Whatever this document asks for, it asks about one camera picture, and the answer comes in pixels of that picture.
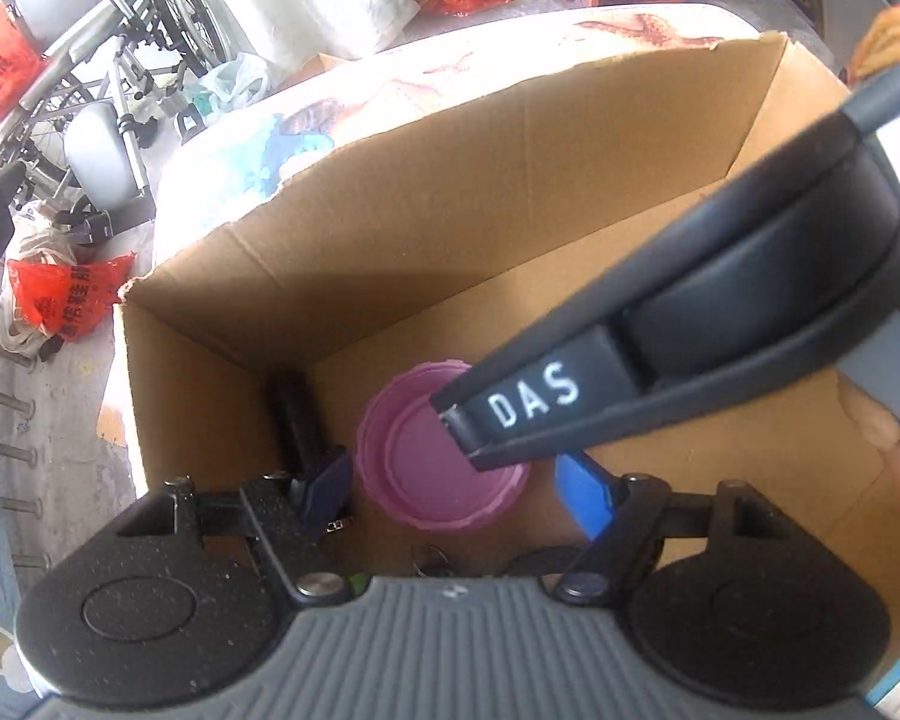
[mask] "cardboard box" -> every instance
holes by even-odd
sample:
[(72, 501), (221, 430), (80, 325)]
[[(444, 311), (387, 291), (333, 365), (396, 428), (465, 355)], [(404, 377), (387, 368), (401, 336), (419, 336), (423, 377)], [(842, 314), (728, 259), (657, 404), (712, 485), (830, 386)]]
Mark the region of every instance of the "cardboard box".
[[(423, 361), (480, 361), (729, 175), (832, 110), (830, 72), (780, 34), (636, 53), (529, 79), (339, 148), (127, 293), (118, 332), (128, 440), (149, 483), (233, 488), (278, 466), (262, 378), (306, 370), (336, 442)], [(900, 497), (824, 371), (787, 391), (592, 447), (614, 472), (711, 493), (744, 478), (884, 597), (900, 652)], [(580, 534), (535, 464), (478, 535), (430, 535), (358, 495), (332, 547), (354, 569), (407, 573), (435, 544), (499, 570)]]

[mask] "white lettering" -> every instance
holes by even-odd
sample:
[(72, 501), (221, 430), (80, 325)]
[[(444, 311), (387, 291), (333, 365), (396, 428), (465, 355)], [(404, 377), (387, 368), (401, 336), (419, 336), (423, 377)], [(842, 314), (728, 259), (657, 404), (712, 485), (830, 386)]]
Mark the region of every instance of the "white lettering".
[(573, 379), (566, 376), (557, 376), (563, 370), (562, 362), (551, 362), (543, 370), (543, 381), (550, 389), (562, 389), (563, 394), (557, 396), (557, 403), (568, 406), (580, 397), (580, 388)]
[(516, 383), (516, 389), (520, 392), (520, 400), (523, 401), (523, 410), (527, 413), (528, 419), (533, 419), (533, 412), (537, 410), (540, 413), (549, 412), (550, 407), (523, 379)]
[(490, 408), (492, 408), (493, 413), (497, 415), (497, 419), (500, 420), (501, 425), (505, 428), (514, 427), (516, 424), (516, 411), (509, 403), (509, 400), (506, 399), (505, 395), (495, 392), (487, 398), (487, 403), (490, 403)]

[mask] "purple plastic container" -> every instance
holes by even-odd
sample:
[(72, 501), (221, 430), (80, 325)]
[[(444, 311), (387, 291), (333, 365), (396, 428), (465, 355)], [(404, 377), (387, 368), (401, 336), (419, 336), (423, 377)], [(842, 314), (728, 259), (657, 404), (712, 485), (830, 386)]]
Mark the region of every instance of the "purple plastic container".
[(430, 395), (469, 367), (425, 362), (397, 376), (370, 401), (357, 430), (356, 466), (367, 495), (423, 531), (479, 528), (527, 483), (527, 466), (477, 473), (430, 407)]

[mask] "gray ridged panel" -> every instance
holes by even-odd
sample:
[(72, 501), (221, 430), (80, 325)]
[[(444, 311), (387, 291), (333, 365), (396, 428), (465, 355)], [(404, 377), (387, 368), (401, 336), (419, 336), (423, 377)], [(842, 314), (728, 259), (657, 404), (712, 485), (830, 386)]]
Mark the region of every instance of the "gray ridged panel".
[[(861, 700), (787, 720), (875, 720)], [(120, 720), (50, 699), (32, 720)], [(139, 720), (703, 720), (762, 718), (703, 699), (634, 654), (611, 614), (533, 579), (378, 578), (357, 601), (301, 613), (253, 674)]]

